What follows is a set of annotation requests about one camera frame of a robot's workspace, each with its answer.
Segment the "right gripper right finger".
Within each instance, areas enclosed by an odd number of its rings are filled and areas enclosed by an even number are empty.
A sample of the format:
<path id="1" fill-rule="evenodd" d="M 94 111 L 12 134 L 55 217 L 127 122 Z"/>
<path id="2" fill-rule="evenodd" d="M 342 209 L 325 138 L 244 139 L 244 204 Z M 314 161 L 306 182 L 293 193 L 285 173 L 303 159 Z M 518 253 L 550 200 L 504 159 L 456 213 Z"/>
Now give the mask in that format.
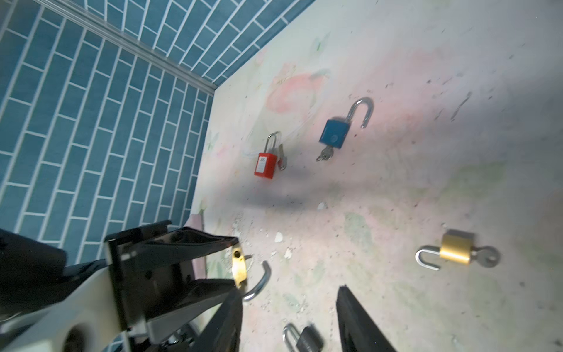
<path id="1" fill-rule="evenodd" d="M 339 287 L 336 306 L 343 351 L 396 352 L 347 286 Z"/>

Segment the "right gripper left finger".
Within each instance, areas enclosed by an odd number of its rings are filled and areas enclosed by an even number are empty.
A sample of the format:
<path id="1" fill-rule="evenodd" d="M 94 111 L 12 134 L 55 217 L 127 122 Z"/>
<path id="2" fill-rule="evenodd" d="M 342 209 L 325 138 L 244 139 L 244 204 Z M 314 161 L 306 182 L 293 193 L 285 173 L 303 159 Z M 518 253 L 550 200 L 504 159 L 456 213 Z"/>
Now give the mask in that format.
<path id="1" fill-rule="evenodd" d="M 232 289 L 216 311 L 191 351 L 239 351 L 243 321 L 243 299 L 240 290 Z"/>

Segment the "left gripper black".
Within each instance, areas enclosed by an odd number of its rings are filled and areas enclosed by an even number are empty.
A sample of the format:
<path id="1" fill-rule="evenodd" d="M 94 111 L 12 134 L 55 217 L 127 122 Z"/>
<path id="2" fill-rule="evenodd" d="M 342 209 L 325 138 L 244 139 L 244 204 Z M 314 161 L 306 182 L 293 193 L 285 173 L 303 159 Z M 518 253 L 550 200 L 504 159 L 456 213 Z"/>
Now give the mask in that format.
<path id="1" fill-rule="evenodd" d="M 239 244 L 236 237 L 215 236 L 170 220 L 112 233 L 104 239 L 124 346 L 153 342 L 149 326 L 180 326 L 221 304 L 233 280 L 194 280 L 193 259 Z"/>

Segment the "large brass padlock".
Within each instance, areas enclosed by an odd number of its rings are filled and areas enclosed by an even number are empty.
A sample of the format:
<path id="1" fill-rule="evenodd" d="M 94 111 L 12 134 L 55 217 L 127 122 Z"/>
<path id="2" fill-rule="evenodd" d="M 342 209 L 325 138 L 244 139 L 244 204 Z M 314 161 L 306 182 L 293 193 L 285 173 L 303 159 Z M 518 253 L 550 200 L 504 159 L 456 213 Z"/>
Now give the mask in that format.
<path id="1" fill-rule="evenodd" d="M 235 286 L 243 293 L 243 301 L 250 302 L 258 297 L 265 289 L 271 278 L 271 267 L 267 261 L 262 262 L 263 275 L 260 281 L 251 289 L 248 289 L 248 266 L 246 260 L 252 256 L 245 256 L 240 245 L 234 246 L 232 250 L 232 274 Z"/>

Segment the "red padlock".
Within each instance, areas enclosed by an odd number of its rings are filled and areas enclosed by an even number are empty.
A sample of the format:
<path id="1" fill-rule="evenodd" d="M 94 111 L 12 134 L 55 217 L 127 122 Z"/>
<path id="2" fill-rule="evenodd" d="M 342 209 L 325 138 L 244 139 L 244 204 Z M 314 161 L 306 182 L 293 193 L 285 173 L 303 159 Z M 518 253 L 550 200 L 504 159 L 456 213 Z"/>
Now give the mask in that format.
<path id="1" fill-rule="evenodd" d="M 287 167 L 287 157 L 284 146 L 278 142 L 281 132 L 271 133 L 264 147 L 264 151 L 258 155 L 254 175 L 262 178 L 273 179 L 275 171 L 283 171 Z"/>

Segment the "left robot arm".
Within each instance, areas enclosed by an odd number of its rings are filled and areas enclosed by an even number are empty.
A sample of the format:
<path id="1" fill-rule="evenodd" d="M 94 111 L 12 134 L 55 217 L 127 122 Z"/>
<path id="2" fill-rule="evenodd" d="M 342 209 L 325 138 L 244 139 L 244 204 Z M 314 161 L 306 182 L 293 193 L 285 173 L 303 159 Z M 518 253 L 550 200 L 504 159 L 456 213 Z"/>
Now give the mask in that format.
<path id="1" fill-rule="evenodd" d="M 106 256 L 78 265 L 44 243 L 1 232 L 1 350 L 237 351 L 243 302 L 234 279 L 199 279 L 195 260 L 234 237 L 167 221 L 107 236 Z"/>

